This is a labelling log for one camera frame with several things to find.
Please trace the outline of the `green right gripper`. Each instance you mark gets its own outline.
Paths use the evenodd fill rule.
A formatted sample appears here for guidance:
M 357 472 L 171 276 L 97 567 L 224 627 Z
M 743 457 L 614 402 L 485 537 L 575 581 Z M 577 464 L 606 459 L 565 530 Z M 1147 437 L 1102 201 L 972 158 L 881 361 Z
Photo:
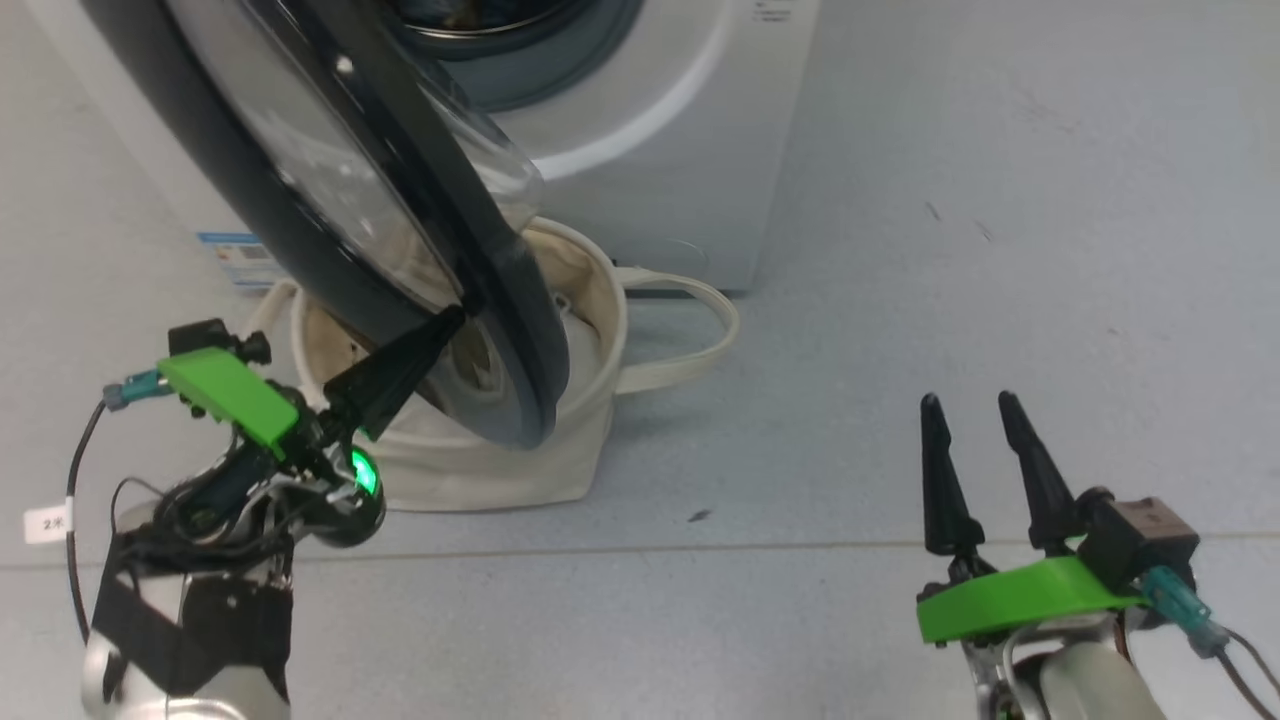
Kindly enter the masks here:
M 986 532 L 966 506 L 937 395 L 920 401 L 925 550 L 960 557 L 951 580 L 916 597 L 922 641 L 956 644 L 975 696 L 975 720 L 1147 720 L 1147 685 L 1115 632 L 1140 605 L 1098 582 L 1068 546 L 1085 534 L 1075 498 L 1011 391 L 998 393 L 1030 516 L 1030 546 L 1048 557 L 996 571 L 975 557 Z

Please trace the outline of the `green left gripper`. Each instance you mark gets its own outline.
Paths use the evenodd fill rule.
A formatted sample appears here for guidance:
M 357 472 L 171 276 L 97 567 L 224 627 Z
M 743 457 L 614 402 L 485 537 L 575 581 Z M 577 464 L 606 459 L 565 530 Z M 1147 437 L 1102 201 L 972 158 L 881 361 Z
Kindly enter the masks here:
M 157 372 L 187 404 L 228 424 L 265 471 L 344 471 L 357 432 L 378 439 L 465 325 L 451 305 L 323 386 L 323 415 L 301 391 L 261 377 L 224 348 L 165 357 Z

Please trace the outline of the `black round glass washer door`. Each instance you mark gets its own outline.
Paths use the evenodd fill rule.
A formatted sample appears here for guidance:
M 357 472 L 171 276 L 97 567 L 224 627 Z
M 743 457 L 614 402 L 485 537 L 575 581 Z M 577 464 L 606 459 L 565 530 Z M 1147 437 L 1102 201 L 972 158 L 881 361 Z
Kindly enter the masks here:
M 311 299 L 367 348 L 444 307 L 456 359 L 419 392 L 531 448 L 570 352 L 525 237 L 541 174 L 376 0 L 76 0 L 148 106 Z

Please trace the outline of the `stainless steel washing machine drum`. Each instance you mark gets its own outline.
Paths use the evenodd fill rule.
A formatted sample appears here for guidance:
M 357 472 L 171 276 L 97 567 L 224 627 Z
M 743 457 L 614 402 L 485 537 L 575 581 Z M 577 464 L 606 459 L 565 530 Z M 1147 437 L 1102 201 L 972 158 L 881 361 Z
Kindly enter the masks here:
M 436 37 L 497 35 L 535 24 L 568 0 L 388 0 L 411 28 Z

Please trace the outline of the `white front-load washing machine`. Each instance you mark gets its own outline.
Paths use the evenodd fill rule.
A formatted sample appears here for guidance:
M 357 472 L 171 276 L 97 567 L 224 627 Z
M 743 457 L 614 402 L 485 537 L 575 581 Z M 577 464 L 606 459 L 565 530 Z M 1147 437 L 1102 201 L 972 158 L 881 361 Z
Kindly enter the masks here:
M 76 0 L 24 0 L 193 233 L 252 233 L 148 106 Z M 595 73 L 486 113 L 541 174 L 544 217 L 614 260 L 721 290 L 753 282 L 820 0 L 785 24 L 751 0 L 644 0 Z

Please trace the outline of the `grey rubber door gasket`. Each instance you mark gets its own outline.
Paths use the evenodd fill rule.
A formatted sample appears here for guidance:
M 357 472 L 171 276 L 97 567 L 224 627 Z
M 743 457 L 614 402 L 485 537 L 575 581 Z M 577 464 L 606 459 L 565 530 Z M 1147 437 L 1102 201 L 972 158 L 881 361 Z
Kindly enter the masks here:
M 644 0 L 568 0 L 557 14 L 518 29 L 436 37 L 408 27 L 388 0 L 390 32 L 420 61 L 435 61 L 486 113 L 544 102 L 599 70 L 627 38 Z

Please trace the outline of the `cream canvas laundry basket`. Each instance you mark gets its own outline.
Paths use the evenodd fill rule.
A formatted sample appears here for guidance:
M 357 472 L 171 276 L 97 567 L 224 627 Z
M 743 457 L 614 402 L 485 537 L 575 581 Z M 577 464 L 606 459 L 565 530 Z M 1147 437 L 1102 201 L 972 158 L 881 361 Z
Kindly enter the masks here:
M 416 398 L 375 441 L 360 439 L 381 474 L 390 507 L 407 512 L 480 512 L 581 500 L 596 477 L 622 395 L 663 389 L 710 372 L 739 337 L 739 310 L 709 284 L 640 266 L 616 266 L 589 237 L 545 218 L 525 232 L 558 299 L 570 351 L 570 378 L 557 423 L 535 448 L 490 443 Z M 717 315 L 722 338 L 677 357 L 627 365 L 626 291 L 677 286 Z

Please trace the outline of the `blue energy label sticker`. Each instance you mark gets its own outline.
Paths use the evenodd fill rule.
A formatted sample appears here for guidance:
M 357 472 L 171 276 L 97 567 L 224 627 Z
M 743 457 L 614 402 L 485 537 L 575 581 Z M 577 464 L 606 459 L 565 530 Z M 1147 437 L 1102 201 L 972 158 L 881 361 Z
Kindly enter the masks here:
M 265 290 L 285 277 L 279 263 L 255 234 L 202 232 L 196 237 L 214 254 L 234 287 Z

